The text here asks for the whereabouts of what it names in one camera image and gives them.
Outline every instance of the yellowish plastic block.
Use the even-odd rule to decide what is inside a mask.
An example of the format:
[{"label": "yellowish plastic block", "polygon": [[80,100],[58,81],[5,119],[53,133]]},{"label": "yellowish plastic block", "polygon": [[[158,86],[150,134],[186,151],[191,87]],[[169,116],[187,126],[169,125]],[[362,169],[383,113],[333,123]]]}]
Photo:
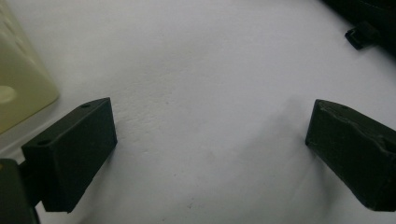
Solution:
[{"label": "yellowish plastic block", "polygon": [[6,2],[0,0],[0,133],[51,104],[58,91]]}]

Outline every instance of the white table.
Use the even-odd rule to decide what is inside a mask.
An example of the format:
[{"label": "white table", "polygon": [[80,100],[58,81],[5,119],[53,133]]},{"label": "white table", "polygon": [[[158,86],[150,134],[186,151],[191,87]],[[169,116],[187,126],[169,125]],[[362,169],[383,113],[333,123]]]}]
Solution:
[{"label": "white table", "polygon": [[305,145],[315,99],[396,128],[396,62],[354,50],[319,0],[8,1],[61,98],[1,157],[111,97],[119,143],[71,214],[43,224],[394,223]]}]

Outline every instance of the beige plastic object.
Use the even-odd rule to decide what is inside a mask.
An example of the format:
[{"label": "beige plastic object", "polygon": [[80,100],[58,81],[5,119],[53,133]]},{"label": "beige plastic object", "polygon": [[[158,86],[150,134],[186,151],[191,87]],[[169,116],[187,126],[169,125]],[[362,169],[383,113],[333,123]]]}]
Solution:
[{"label": "beige plastic object", "polygon": [[0,133],[58,97],[23,30],[0,0]]}]

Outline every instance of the black object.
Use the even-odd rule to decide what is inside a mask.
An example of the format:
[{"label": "black object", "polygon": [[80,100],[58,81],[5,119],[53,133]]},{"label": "black object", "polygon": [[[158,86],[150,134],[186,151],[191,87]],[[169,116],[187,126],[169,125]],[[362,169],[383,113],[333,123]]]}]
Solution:
[{"label": "black object", "polygon": [[396,132],[347,106],[316,100],[306,145],[375,211],[396,210]]},{"label": "black object", "polygon": [[40,201],[46,211],[71,212],[116,144],[109,98],[74,109],[22,146],[26,161],[19,168],[0,160],[0,196],[7,195],[5,203],[0,198],[0,220],[20,215],[11,207],[27,218]]},{"label": "black object", "polygon": [[346,33],[355,49],[371,44],[382,45],[396,53],[395,0],[323,0],[356,28]]}]

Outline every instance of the beige block with holes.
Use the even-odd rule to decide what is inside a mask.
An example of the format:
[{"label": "beige block with holes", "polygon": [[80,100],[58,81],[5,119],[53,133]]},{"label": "beige block with holes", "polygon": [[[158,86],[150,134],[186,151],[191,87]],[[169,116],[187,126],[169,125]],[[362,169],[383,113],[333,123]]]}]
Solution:
[{"label": "beige block with holes", "polygon": [[58,97],[48,72],[0,0],[0,133]]}]

